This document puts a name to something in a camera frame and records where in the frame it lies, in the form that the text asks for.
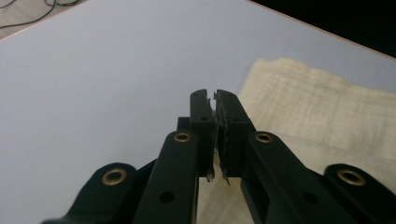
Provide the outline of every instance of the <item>beige cloth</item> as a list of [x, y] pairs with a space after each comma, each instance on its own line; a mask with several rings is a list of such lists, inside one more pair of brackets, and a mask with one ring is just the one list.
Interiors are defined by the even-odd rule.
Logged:
[[[292, 59], [259, 59], [239, 99], [256, 129], [278, 135], [306, 167], [323, 174], [330, 164], [350, 164], [396, 193], [396, 94]], [[200, 185], [199, 223], [252, 223], [238, 180], [225, 192], [217, 174]]]

